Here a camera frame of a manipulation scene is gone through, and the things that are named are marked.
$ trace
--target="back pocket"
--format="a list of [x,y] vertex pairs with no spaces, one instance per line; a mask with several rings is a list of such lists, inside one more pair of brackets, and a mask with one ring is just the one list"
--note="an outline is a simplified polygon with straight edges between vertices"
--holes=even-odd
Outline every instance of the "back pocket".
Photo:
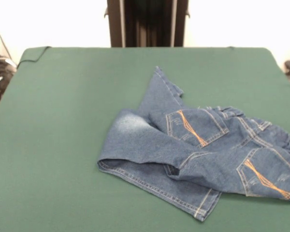
[[246,196],[290,199],[290,154],[273,148],[250,151],[237,168]]
[[168,135],[204,147],[229,132],[214,110],[182,109],[166,115]]

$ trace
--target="white wall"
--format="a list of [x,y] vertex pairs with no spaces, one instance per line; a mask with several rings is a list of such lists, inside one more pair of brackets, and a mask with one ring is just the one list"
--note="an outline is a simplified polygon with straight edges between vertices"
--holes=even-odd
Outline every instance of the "white wall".
[[106,7],[106,0],[0,0],[0,34],[15,62],[28,47],[110,47]]
[[266,47],[290,59],[290,0],[189,0],[187,47]]
[[[106,0],[0,0],[0,33],[16,62],[28,47],[110,47],[106,6]],[[290,0],[189,0],[189,11],[187,47],[266,47],[280,67],[290,59]]]

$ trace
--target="denim fabric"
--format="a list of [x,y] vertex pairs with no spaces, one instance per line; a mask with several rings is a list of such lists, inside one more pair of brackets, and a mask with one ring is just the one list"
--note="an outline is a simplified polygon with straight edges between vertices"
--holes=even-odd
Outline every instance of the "denim fabric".
[[238,109],[189,108],[157,67],[122,110],[98,166],[204,221],[221,192],[290,200],[290,134]]

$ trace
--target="orange stitching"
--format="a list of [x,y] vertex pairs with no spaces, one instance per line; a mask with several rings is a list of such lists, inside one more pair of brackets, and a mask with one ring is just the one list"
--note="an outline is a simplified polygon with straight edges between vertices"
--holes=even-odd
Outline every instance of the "orange stitching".
[[258,179],[260,180],[261,184],[268,187],[268,188],[271,188],[271,189],[274,189],[278,192],[281,193],[281,195],[283,195],[287,200],[290,199],[290,192],[287,192],[285,190],[282,190],[280,188],[277,188],[272,182],[270,182],[268,179],[266,179],[263,175],[261,175],[257,170],[256,168],[253,166],[253,164],[251,163],[250,160],[246,160],[244,162],[244,165],[246,165],[248,168],[250,168],[258,177]]
[[181,115],[181,117],[182,117],[182,119],[183,119],[183,122],[184,122],[184,127],[188,130],[188,131],[190,131],[198,140],[199,140],[199,142],[200,142],[200,144],[201,144],[201,146],[206,146],[208,143],[204,140],[204,139],[202,139],[194,130],[193,130],[193,128],[192,128],[192,126],[188,123],[188,121],[187,121],[187,119],[185,118],[185,116],[184,116],[184,114],[183,114],[183,111],[182,110],[179,110],[179,111],[177,111],[180,115]]

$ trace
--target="green felt surface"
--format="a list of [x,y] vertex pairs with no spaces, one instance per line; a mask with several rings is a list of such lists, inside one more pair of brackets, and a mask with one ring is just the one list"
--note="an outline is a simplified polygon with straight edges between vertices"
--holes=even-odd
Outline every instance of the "green felt surface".
[[240,108],[290,132],[290,84],[262,48],[36,48],[0,104],[0,232],[290,232],[290,202],[223,194],[208,219],[98,171],[112,120],[156,65],[190,106]]

